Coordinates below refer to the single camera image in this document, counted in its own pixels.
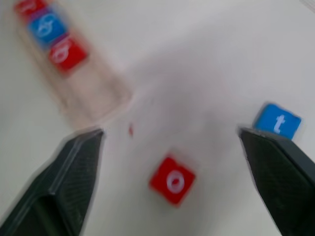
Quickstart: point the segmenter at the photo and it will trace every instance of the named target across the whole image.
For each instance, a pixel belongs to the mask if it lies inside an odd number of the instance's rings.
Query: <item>blue cube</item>
[[[254,124],[254,128],[292,139],[300,123],[300,117],[275,104],[268,104]]]
[[[67,27],[53,11],[41,15],[28,25],[29,31],[32,33],[40,46],[47,48],[57,38],[67,33]]]

